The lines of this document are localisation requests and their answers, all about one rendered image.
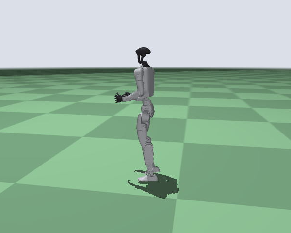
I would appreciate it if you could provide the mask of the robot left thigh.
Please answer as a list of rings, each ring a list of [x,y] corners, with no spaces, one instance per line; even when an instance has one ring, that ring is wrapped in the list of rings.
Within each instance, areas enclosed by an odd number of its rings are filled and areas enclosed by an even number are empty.
[[[152,145],[152,143],[146,142],[146,139],[147,139],[146,122],[149,122],[149,121],[150,121],[150,112],[148,110],[144,110],[142,113],[139,113],[138,119],[137,119],[137,134],[138,134],[139,142],[144,150],[147,144]]]

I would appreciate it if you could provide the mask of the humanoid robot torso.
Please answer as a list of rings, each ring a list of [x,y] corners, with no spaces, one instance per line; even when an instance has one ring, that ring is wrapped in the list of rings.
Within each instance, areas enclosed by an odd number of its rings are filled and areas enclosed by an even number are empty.
[[[151,103],[151,100],[148,97],[152,97],[154,95],[154,70],[152,67],[143,67],[141,65],[139,68],[143,68],[143,83],[144,83],[144,95],[141,97],[145,97],[142,99],[143,105],[141,107],[141,111],[148,110],[150,112],[150,116],[154,114],[154,106]]]

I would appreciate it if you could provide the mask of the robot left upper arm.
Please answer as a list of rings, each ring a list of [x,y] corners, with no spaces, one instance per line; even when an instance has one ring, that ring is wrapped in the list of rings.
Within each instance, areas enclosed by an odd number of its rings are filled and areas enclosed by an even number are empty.
[[[139,97],[144,95],[143,75],[144,75],[143,68],[139,68],[139,69],[134,70],[134,76],[135,76],[135,79],[136,79],[136,85],[138,87],[138,90],[141,92]]]

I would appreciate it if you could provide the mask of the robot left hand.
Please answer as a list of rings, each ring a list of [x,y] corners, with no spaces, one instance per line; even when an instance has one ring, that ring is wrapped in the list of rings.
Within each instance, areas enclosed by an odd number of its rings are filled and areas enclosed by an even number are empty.
[[[118,95],[118,96],[117,96],[117,95]],[[122,97],[125,97],[125,96],[121,96],[121,95],[119,95],[118,92],[117,92],[117,95],[115,95],[115,97],[116,97],[116,98],[115,98],[115,99],[116,99],[115,101],[117,101],[116,103],[118,103],[118,102],[126,102],[126,101],[122,101]]]

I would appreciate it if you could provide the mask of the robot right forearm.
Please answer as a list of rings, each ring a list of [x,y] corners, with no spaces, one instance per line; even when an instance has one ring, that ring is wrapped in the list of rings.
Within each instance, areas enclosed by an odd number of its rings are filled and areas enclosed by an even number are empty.
[[[145,99],[145,97],[138,97],[138,99],[136,99],[136,101],[142,101],[142,99]]]

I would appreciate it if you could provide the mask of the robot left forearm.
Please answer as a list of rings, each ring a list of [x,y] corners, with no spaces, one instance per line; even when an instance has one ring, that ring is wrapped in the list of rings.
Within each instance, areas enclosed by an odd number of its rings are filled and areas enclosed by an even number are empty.
[[[122,101],[132,101],[132,100],[136,100],[138,99],[138,97],[140,96],[141,92],[139,90],[136,90],[135,92],[133,92],[132,94],[122,97]]]

